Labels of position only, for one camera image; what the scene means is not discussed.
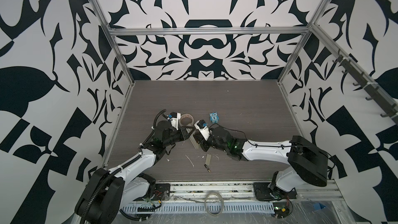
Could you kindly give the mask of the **remote battery cover beige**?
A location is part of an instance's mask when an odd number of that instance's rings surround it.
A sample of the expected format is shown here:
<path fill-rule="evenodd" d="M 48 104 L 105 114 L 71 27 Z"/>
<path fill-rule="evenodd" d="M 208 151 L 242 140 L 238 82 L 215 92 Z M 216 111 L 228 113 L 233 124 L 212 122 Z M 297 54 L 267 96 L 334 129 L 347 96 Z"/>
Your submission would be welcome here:
<path fill-rule="evenodd" d="M 211 155 L 211 154 L 207 154 L 207 155 L 206 155 L 205 165 L 207 165 L 207 166 L 210 165 L 211 158 L 212 158 L 212 155 Z"/>

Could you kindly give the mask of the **white remote control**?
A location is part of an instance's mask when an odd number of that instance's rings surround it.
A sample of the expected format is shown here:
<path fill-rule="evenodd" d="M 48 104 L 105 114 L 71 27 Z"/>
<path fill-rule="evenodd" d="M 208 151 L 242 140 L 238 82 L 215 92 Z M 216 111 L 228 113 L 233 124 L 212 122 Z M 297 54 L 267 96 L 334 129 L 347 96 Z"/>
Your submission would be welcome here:
<path fill-rule="evenodd" d="M 192 145 L 194 146 L 195 149 L 201 149 L 200 144 L 197 142 L 195 137 L 196 137 L 196 132 L 193 132 L 190 135 L 189 140 L 191 141 L 191 143 L 192 143 Z"/>

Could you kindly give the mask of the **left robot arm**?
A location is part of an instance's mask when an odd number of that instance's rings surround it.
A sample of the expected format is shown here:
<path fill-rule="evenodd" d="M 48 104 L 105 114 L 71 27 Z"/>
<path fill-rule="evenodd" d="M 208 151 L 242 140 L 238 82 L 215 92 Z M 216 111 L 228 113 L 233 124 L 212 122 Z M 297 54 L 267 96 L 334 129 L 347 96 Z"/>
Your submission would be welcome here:
<path fill-rule="evenodd" d="M 168 146 L 175 147 L 195 132 L 193 126 L 180 125 L 180 118 L 180 113 L 166 115 L 161 110 L 136 155 L 110 170 L 100 168 L 93 173 L 75 206 L 80 223 L 110 224 L 131 201 L 151 196 L 155 179 L 144 171 L 171 153 Z"/>

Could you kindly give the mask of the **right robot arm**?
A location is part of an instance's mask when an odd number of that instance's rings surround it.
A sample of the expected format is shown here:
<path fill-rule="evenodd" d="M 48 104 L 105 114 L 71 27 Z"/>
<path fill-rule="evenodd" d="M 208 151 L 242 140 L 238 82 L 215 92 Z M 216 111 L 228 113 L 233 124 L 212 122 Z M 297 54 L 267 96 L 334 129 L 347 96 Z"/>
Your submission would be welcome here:
<path fill-rule="evenodd" d="M 264 160 L 287 164 L 288 168 L 274 173 L 268 185 L 273 198 L 303 184 L 316 187 L 327 185 L 328 153 L 302 136 L 294 135 L 282 142 L 256 142 L 236 138 L 229 129 L 220 125 L 209 127 L 205 123 L 197 123 L 195 127 L 195 140 L 204 151 L 217 149 L 236 161 Z"/>

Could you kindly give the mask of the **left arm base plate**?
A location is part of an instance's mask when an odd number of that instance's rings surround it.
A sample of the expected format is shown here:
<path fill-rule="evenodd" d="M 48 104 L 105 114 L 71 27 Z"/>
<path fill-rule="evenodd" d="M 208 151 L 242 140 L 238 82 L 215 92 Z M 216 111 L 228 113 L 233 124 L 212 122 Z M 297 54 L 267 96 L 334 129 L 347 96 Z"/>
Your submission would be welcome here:
<path fill-rule="evenodd" d="M 149 186 L 147 198 L 151 200 L 168 200 L 170 198 L 171 185 L 169 183 L 156 183 Z"/>

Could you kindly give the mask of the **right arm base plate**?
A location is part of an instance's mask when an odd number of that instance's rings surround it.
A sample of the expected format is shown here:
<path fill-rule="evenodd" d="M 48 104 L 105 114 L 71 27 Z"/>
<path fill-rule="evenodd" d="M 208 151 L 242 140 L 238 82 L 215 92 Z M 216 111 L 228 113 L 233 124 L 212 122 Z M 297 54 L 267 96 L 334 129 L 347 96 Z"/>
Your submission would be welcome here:
<path fill-rule="evenodd" d="M 272 188 L 270 183 L 253 183 L 255 198 L 258 201 L 280 201 L 284 199 L 296 199 L 297 193 L 295 188 L 290 192 L 285 192 L 279 188 Z"/>

